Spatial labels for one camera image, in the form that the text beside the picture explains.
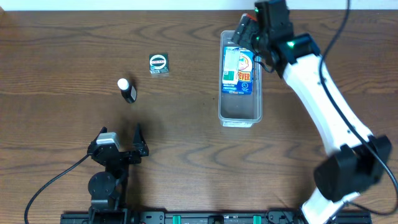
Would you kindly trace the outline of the black bottle white cap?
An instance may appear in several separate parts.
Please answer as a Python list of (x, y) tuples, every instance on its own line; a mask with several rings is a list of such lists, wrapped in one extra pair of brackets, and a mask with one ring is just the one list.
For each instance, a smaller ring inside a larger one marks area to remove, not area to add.
[(133, 85), (125, 78), (120, 78), (117, 82), (119, 89), (121, 90), (122, 97), (128, 103), (134, 103), (137, 98), (137, 91)]

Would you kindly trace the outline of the blue Kool Fever box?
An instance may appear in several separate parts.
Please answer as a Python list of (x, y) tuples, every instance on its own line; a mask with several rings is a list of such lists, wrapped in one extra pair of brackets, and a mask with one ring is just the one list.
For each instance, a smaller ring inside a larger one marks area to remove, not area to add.
[[(238, 49), (240, 51), (238, 83), (235, 85), (225, 85), (222, 83), (224, 53), (227, 48)], [(250, 95), (252, 93), (253, 74), (254, 74), (253, 56), (254, 54), (252, 52), (242, 47), (237, 47), (237, 46), (224, 47), (223, 57), (222, 57), (223, 63), (221, 71), (221, 91), (223, 93), (237, 94), (237, 95)]]

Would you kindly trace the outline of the white green medicine box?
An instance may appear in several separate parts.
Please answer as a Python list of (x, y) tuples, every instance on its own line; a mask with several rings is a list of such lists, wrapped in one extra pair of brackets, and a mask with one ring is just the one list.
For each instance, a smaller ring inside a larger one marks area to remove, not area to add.
[(240, 51), (238, 49), (227, 48), (224, 53), (222, 83), (225, 85), (235, 85), (238, 83)]

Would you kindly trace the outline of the dark green small box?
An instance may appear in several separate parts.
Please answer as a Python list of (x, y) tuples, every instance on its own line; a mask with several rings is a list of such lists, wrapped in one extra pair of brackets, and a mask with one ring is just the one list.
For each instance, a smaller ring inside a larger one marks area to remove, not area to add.
[(149, 55), (149, 70), (151, 74), (169, 73), (169, 58), (167, 53)]

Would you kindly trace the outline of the red small box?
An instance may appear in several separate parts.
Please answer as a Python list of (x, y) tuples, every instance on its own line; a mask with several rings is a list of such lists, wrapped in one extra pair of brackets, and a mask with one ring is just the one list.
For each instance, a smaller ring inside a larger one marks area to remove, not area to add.
[(257, 22), (257, 19), (248, 13), (243, 14), (243, 16), (246, 16), (246, 17), (250, 18), (251, 20), (254, 20)]

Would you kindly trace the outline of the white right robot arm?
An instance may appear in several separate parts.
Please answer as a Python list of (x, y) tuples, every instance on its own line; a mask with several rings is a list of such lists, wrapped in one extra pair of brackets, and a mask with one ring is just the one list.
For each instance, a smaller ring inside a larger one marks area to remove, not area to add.
[(330, 223), (338, 212), (388, 175), (392, 144), (376, 137), (353, 113), (325, 65), (325, 54), (309, 34), (295, 35), (287, 16), (270, 21), (244, 14), (232, 41), (261, 57), (296, 93), (314, 122), (327, 159), (313, 173), (315, 190), (295, 223)]

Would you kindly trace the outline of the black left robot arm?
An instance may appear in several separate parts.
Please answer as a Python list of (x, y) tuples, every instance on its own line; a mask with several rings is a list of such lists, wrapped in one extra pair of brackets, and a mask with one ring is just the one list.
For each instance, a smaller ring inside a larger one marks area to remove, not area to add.
[(105, 171), (96, 173), (88, 183), (91, 207), (96, 212), (117, 211), (124, 205), (129, 166), (141, 163), (149, 155), (149, 148), (138, 124), (130, 151), (119, 150), (120, 142), (115, 132), (103, 127), (88, 146), (92, 160), (104, 166)]

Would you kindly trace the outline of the clear plastic container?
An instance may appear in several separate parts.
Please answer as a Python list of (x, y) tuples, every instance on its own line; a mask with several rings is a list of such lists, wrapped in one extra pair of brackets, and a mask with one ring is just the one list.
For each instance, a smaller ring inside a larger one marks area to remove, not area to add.
[(220, 124), (230, 128), (250, 128), (262, 119), (262, 68), (258, 64), (259, 57), (253, 56), (254, 74), (252, 93), (237, 95), (221, 91), (221, 71), (223, 49), (226, 46), (238, 46), (231, 41), (234, 32), (224, 30), (220, 41), (220, 74), (218, 117)]

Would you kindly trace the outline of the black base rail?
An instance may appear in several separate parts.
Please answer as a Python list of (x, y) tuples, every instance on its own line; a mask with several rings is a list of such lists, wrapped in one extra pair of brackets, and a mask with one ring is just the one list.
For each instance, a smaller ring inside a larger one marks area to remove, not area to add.
[(125, 223), (125, 224), (294, 224), (306, 223), (303, 215), (293, 210), (269, 210), (265, 213), (66, 213), (61, 224)]

